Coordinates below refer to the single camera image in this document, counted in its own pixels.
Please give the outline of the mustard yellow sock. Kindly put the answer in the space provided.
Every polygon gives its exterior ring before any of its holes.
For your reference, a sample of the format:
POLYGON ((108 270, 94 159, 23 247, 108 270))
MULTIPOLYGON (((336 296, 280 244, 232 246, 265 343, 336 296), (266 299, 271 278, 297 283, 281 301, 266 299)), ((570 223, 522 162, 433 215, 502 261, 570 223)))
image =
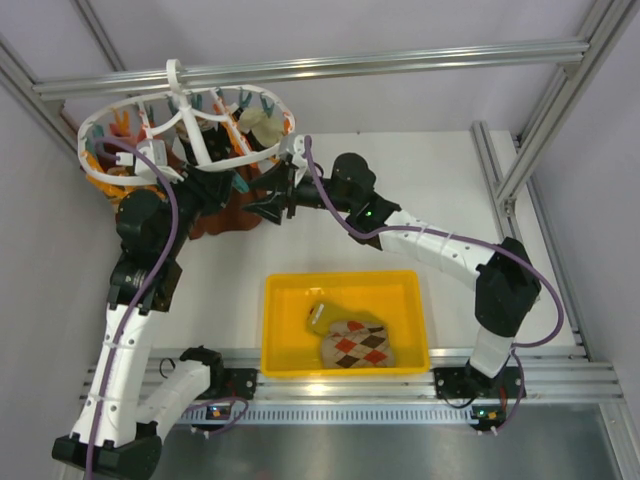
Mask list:
POLYGON ((315 303, 306 319, 307 329, 319 336, 346 334, 381 324, 381 320, 367 311, 351 310, 328 301, 315 303))

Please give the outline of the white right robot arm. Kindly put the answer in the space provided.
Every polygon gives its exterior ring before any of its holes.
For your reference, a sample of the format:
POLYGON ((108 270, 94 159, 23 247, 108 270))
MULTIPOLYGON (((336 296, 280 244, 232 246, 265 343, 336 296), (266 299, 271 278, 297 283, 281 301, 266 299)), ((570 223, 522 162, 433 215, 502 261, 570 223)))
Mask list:
POLYGON ((245 209, 275 224, 299 207, 333 209, 358 243, 413 258, 466 285, 475 294, 479 330, 454 393, 459 398, 492 395, 503 384, 509 351, 541 290, 526 249, 511 237, 492 244, 421 225, 379 195, 375 183, 374 172, 356 153, 339 155, 327 178, 318 175, 313 162, 295 164, 286 155, 250 182, 250 189, 266 195, 245 209))

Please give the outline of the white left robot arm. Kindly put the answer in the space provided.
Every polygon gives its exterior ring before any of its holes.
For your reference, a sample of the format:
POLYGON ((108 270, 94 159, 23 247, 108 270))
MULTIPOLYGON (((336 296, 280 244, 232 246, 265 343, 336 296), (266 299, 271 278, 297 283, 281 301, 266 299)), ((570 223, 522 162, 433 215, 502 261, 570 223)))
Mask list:
POLYGON ((53 459, 88 477, 148 479, 186 408, 225 388, 220 354, 191 347, 147 400, 139 399, 159 319, 182 273, 177 255, 199 217, 228 204, 233 177, 188 167, 177 182, 162 180, 120 201, 115 225, 121 254, 110 277, 99 360, 78 420, 54 441, 53 459))

